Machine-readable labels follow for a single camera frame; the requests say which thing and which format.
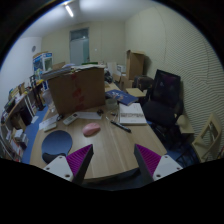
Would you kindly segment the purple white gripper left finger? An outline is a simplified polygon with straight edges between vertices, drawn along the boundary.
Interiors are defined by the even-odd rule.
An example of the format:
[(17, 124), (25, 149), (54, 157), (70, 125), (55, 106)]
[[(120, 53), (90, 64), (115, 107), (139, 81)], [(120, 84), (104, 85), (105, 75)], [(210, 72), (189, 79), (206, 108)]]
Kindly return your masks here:
[(44, 170), (67, 181), (81, 185), (93, 154), (93, 145), (90, 144), (68, 156), (58, 155)]

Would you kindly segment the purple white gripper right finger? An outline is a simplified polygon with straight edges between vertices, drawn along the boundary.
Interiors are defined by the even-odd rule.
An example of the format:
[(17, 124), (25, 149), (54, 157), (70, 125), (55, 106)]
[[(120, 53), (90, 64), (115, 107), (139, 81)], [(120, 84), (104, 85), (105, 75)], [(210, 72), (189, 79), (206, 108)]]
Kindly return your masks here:
[(134, 146), (134, 155), (144, 182), (160, 180), (182, 169), (169, 155), (160, 156), (139, 144)]

